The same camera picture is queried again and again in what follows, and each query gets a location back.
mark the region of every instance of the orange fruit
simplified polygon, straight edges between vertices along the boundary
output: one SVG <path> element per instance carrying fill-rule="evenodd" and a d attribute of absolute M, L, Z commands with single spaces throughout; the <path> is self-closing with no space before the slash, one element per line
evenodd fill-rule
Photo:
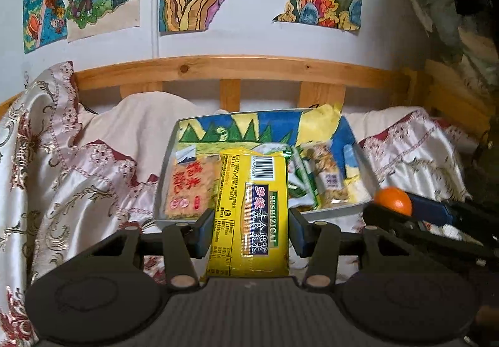
<path fill-rule="evenodd" d="M 403 190 L 396 187 L 379 190 L 374 197 L 374 203 L 403 215 L 412 215 L 411 198 Z"/>

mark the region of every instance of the round black disc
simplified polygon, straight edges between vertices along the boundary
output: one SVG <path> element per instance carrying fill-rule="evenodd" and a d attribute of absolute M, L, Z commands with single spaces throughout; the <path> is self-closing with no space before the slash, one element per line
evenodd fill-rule
<path fill-rule="evenodd" d="M 141 327 L 161 302 L 159 286 L 137 271 L 40 278 L 27 295 L 27 314 L 44 339 L 102 344 Z"/>
<path fill-rule="evenodd" d="M 457 274 L 357 272 L 344 285 L 351 318 L 378 336 L 403 343 L 439 343 L 473 321 L 477 299 Z"/>

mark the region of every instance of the bed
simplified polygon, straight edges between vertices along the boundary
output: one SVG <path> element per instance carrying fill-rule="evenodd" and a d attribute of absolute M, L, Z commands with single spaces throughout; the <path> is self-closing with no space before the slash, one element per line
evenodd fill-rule
<path fill-rule="evenodd" d="M 425 110 L 447 113 L 462 104 L 447 96 L 443 106 L 438 85 L 423 73 L 248 56 L 165 58 L 79 72 L 71 62 L 56 64 L 2 106 L 0 345 L 29 345 L 36 338 L 23 307 L 31 282 L 118 229 L 157 230 L 153 201 L 173 126 L 206 114 L 161 92 L 163 81 L 196 79 L 219 79 L 220 108 L 231 112 L 239 110 L 242 79 L 298 81 L 302 108 L 341 105 L 347 87 L 388 90 L 393 108 L 345 115 L 380 185 L 433 199 L 467 195 L 456 130 Z M 79 91 L 109 86 L 119 86 L 122 97 L 110 111 L 95 115 L 78 103 Z M 474 136 L 486 128 L 461 120 Z M 344 231 L 363 227 L 359 215 L 328 220 Z M 205 261 L 194 263 L 202 274 Z M 294 274 L 306 264 L 291 250 Z M 144 270 L 164 280 L 161 257 L 147 257 Z M 355 270 L 355 261 L 342 261 L 338 280 Z"/>

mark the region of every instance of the food packet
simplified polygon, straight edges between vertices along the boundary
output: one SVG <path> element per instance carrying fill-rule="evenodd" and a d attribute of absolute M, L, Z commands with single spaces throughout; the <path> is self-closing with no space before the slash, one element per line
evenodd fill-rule
<path fill-rule="evenodd" d="M 331 154 L 331 142 L 302 145 L 313 165 L 315 183 L 321 207 L 330 208 L 348 201 L 348 191 L 343 185 L 343 176 Z"/>
<path fill-rule="evenodd" d="M 371 195 L 364 186 L 360 176 L 359 164 L 353 152 L 353 146 L 347 144 L 343 146 L 343 156 L 345 158 L 346 179 L 344 181 L 348 191 L 348 202 L 358 203 L 371 200 Z"/>
<path fill-rule="evenodd" d="M 176 164 L 165 205 L 167 219 L 197 219 L 214 207 L 213 189 L 220 176 L 220 156 Z"/>
<path fill-rule="evenodd" d="M 218 200 L 206 276 L 286 276 L 288 184 L 282 152 L 220 153 Z"/>
<path fill-rule="evenodd" d="M 309 211 L 317 208 L 318 201 L 314 186 L 305 170 L 301 157 L 294 146 L 283 143 L 264 143 L 254 148 L 264 155 L 282 151 L 288 165 L 288 207 Z"/>

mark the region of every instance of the wooden headboard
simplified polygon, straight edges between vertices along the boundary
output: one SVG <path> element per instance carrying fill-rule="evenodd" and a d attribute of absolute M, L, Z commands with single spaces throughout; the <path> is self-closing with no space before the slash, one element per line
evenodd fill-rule
<path fill-rule="evenodd" d="M 324 103 L 343 104 L 347 87 L 383 89 L 390 92 L 390 105 L 423 106 L 428 111 L 466 112 L 454 97 L 446 98 L 444 109 L 433 86 L 432 77 L 414 71 L 387 71 L 360 65 L 305 58 L 268 56 L 190 56 L 170 57 L 109 65 L 75 72 L 80 91 L 118 86 L 121 98 L 139 92 L 162 91 L 164 81 L 220 80 L 220 108 L 239 111 L 241 80 L 300 82 L 297 107 L 306 108 Z M 3 115 L 16 97 L 0 104 Z M 478 113 L 483 109 L 471 110 Z M 477 114 L 465 118 L 465 128 L 475 136 L 487 129 L 477 126 Z"/>

